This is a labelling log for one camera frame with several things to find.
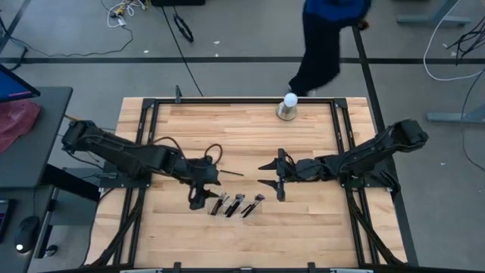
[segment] concrete floor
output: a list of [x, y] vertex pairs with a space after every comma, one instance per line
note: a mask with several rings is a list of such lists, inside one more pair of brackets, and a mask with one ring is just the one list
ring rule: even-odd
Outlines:
[[[104, 2], [107, 6], [118, 3]], [[22, 3], [23, 0], [0, 2], [1, 16], [8, 26]], [[189, 57], [298, 57], [303, 51], [302, 3], [303, 0], [208, 0], [202, 7], [180, 7], [178, 11], [192, 27], [196, 42], [190, 45], [179, 37], [179, 43]], [[368, 16], [371, 28], [362, 33], [368, 57], [422, 58], [433, 29], [399, 26], [396, 16], [432, 11], [439, 4], [439, 0], [374, 2]], [[453, 14], [478, 22], [484, 12], [479, 0], [467, 0]], [[127, 26], [133, 30], [133, 42], [124, 51], [103, 58], [180, 57], [163, 15], [154, 8], [145, 12], [136, 9], [135, 16], [127, 18]], [[470, 28], [438, 31], [430, 57], [451, 58], [442, 44], [455, 41]], [[14, 36], [49, 54], [103, 52], [118, 49], [129, 39], [129, 33], [106, 26], [106, 12], [99, 0], [32, 0]], [[358, 57], [351, 30], [343, 31], [342, 47], [343, 57]], [[0, 58], [18, 57], [20, 52], [9, 42]], [[27, 57], [45, 56], [30, 51]], [[483, 57], [483, 50], [471, 56]], [[206, 96], [279, 96], [299, 64], [238, 62], [189, 66]], [[482, 67], [483, 64], [431, 65], [430, 69], [440, 77], [456, 77]], [[373, 64], [371, 72], [384, 122], [414, 118], [430, 135], [422, 150], [395, 156], [419, 264], [485, 270], [485, 174], [465, 158], [459, 124], [432, 124], [424, 118], [428, 111], [460, 111], [473, 79], [437, 82], [426, 75], [422, 64]], [[67, 113], [94, 120], [100, 127], [116, 126], [120, 104], [126, 96], [172, 96], [175, 85], [185, 96], [198, 95], [180, 63], [25, 64], [16, 73], [34, 86], [72, 86], [74, 94]], [[338, 78], [318, 94], [368, 96], [360, 64], [343, 64]], [[467, 109], [484, 103], [484, 95], [482, 79], [475, 86]], [[467, 149], [482, 165], [484, 137], [483, 126], [466, 127]], [[67, 157], [60, 150], [60, 143], [54, 147], [50, 162], [58, 167], [85, 167]], [[86, 252], [88, 233], [88, 226], [56, 228], [52, 242], [58, 243], [60, 253], [34, 260], [30, 270], [77, 267]]]

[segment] pink cloth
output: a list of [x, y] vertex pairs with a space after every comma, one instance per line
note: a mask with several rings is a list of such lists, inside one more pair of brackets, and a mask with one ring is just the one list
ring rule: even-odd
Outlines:
[[0, 103], [0, 152], [28, 133], [39, 113], [40, 105], [28, 99]]

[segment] monitor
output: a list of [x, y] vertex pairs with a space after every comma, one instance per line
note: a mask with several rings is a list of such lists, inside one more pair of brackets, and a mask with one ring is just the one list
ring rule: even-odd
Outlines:
[[17, 99], [28, 99], [40, 96], [37, 89], [13, 74], [8, 68], [0, 65], [0, 102]]

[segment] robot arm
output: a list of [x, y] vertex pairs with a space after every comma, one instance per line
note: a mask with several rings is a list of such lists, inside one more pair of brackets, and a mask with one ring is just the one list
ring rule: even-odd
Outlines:
[[283, 149], [278, 158], [261, 170], [277, 170], [286, 182], [335, 180], [338, 177], [360, 177], [395, 152], [412, 152], [424, 146], [428, 135], [418, 122], [405, 120], [389, 126], [375, 138], [340, 155], [325, 155], [293, 161]]
[[[386, 262], [401, 265], [402, 262], [391, 253], [372, 226], [365, 220], [365, 216], [354, 199], [352, 188], [355, 187], [355, 184], [353, 181], [372, 171], [377, 163], [391, 156], [394, 152], [412, 152], [422, 148], [427, 139], [428, 135], [421, 129], [418, 122], [405, 120], [396, 122], [372, 140], [341, 155], [307, 158], [295, 163], [284, 149], [278, 149], [278, 157], [259, 169], [276, 170], [279, 180], [259, 180], [259, 182], [272, 186], [277, 191], [278, 200], [284, 201], [284, 183], [316, 182], [340, 178], [340, 183], [343, 184], [346, 191], [350, 192], [350, 194], [347, 194], [347, 203], [352, 215], [365, 229]], [[380, 179], [389, 178], [385, 174], [381, 174]]]
[[191, 209], [201, 209], [208, 197], [217, 197], [204, 185], [221, 185], [212, 157], [186, 158], [180, 149], [164, 145], [137, 145], [129, 140], [107, 133], [92, 121], [72, 121], [62, 138], [63, 150], [93, 152], [117, 167], [119, 172], [140, 180], [147, 174], [170, 176], [190, 187]]

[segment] wooden table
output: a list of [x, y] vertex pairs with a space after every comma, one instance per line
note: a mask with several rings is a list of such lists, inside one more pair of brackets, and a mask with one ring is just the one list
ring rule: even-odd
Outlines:
[[[347, 102], [358, 145], [374, 137], [371, 114], [366, 98], [347, 98]], [[142, 98], [124, 99], [116, 131], [119, 137], [135, 140], [141, 104]], [[338, 153], [330, 107], [299, 105], [293, 121], [280, 120], [275, 108], [273, 104], [159, 108], [155, 139], [175, 138], [188, 158], [202, 157], [209, 145], [220, 143], [224, 155], [218, 167], [244, 174], [221, 173], [224, 190], [231, 196], [244, 193], [250, 199], [261, 193], [267, 199], [248, 218], [213, 217], [206, 208], [189, 210], [187, 185], [155, 175], [146, 192], [136, 267], [171, 268], [174, 262], [182, 262], [184, 268], [305, 268], [308, 262], [322, 268], [357, 266], [345, 191], [337, 181], [286, 184], [285, 202], [278, 202], [273, 189], [257, 182], [277, 178], [275, 171], [258, 167], [271, 162], [278, 148], [295, 161]], [[211, 154], [217, 157], [217, 151]], [[390, 194], [384, 188], [367, 188], [366, 192], [374, 229], [405, 260]], [[99, 204], [87, 263], [101, 254], [117, 232], [124, 194], [123, 189], [114, 190]], [[360, 230], [370, 262], [367, 237]]]

